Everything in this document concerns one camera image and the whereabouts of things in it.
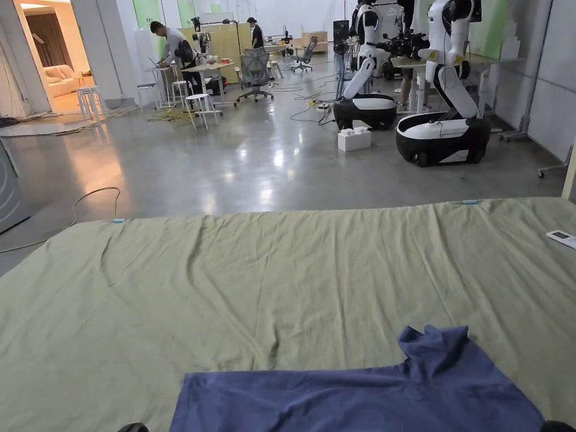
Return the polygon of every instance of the wrinkled sheet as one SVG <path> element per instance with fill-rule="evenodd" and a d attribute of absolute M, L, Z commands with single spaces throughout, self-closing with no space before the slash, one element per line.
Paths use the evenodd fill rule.
<path fill-rule="evenodd" d="M 576 424 L 576 207 L 553 198 L 91 222 L 0 279 L 2 431 L 167 430 L 186 373 L 360 369 L 468 325 Z"/>

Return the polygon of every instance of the white robot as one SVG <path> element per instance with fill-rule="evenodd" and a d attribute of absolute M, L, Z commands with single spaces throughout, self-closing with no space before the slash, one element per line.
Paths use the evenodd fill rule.
<path fill-rule="evenodd" d="M 376 68 L 376 58 L 384 50 L 377 48 L 382 39 L 378 35 L 380 18 L 372 6 L 374 0 L 362 0 L 355 14 L 353 29 L 360 38 L 358 53 L 358 71 L 343 93 L 343 97 L 334 104 L 336 124 L 342 129 L 353 126 L 353 120 L 361 120 L 375 129 L 389 129 L 396 120 L 396 102 L 393 98 L 379 93 L 359 93 L 372 77 Z"/>
<path fill-rule="evenodd" d="M 428 12 L 430 48 L 426 81 L 434 84 L 450 110 L 409 116 L 398 123 L 396 143 L 407 161 L 435 165 L 467 150 L 466 162 L 478 163 L 490 139 L 489 124 L 478 119 L 478 107 L 462 84 L 465 49 L 471 22 L 482 20 L 481 0 L 436 0 Z"/>

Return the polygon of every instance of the concrete floor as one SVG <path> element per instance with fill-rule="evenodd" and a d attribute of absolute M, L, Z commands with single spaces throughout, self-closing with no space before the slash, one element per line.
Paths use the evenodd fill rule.
<path fill-rule="evenodd" d="M 301 88 L 301 95 L 332 91 L 334 83 L 320 86 L 333 77 L 312 80 L 333 73 L 330 63 L 313 73 L 288 72 L 281 86 Z M 299 82 L 304 84 L 287 85 Z M 392 94 L 399 82 L 381 85 Z M 229 91 L 228 99 L 239 92 Z M 374 132 L 371 149 L 342 153 L 335 123 L 290 120 L 307 108 L 295 97 L 278 92 L 274 102 L 243 100 L 237 109 L 226 108 L 219 126 L 209 119 L 209 131 L 147 122 L 152 111 L 134 111 L 81 133 L 3 139 L 34 217 L 1 235 L 0 249 L 57 234 L 73 220 L 71 207 L 79 197 L 106 186 L 122 189 L 120 218 L 397 207 L 562 191 L 561 175 L 537 178 L 539 167 L 557 161 L 531 142 L 493 139 L 479 165 L 426 169 L 402 159 L 393 131 Z M 296 118 L 320 117 L 310 110 Z M 88 197 L 78 206 L 79 221 L 112 219 L 114 198 L 114 191 Z M 1 254 L 0 275 L 33 250 Z"/>

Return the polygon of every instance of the curtain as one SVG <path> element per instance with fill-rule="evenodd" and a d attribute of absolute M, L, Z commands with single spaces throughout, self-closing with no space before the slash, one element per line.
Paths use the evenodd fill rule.
<path fill-rule="evenodd" d="M 72 67 L 56 14 L 30 15 L 26 17 L 26 20 L 32 35 L 38 36 L 44 42 L 34 38 L 42 66 L 68 65 Z"/>

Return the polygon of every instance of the gray appliance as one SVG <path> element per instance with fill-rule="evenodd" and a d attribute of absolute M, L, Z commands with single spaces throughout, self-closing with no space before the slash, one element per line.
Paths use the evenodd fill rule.
<path fill-rule="evenodd" d="M 0 234 L 32 216 L 16 177 L 14 165 L 0 139 Z"/>

